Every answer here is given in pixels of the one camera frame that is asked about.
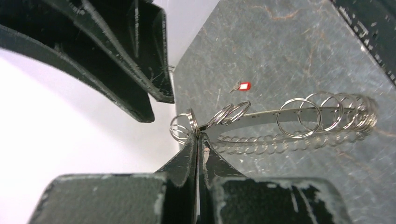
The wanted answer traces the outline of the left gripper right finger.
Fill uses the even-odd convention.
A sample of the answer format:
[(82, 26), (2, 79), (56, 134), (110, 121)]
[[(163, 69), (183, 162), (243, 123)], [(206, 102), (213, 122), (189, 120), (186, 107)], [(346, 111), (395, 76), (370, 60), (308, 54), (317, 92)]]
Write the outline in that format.
[(312, 177), (247, 177), (198, 138), (200, 222), (203, 224), (350, 224), (338, 190)]

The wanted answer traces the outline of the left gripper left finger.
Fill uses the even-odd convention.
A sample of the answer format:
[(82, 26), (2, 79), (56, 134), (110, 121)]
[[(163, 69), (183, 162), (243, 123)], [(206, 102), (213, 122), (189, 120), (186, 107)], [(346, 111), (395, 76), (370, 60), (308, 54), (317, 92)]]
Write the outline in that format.
[(194, 224), (197, 138), (154, 173), (68, 174), (44, 190), (31, 224)]

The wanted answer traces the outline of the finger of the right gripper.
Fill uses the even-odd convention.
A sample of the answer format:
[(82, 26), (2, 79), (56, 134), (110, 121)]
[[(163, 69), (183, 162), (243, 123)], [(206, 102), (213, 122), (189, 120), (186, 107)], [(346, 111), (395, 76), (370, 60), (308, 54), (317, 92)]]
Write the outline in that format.
[(148, 93), (69, 18), (41, 0), (1, 1), (0, 46), (73, 76), (138, 122), (155, 119)]
[(166, 13), (151, 0), (47, 0), (158, 102), (174, 103)]

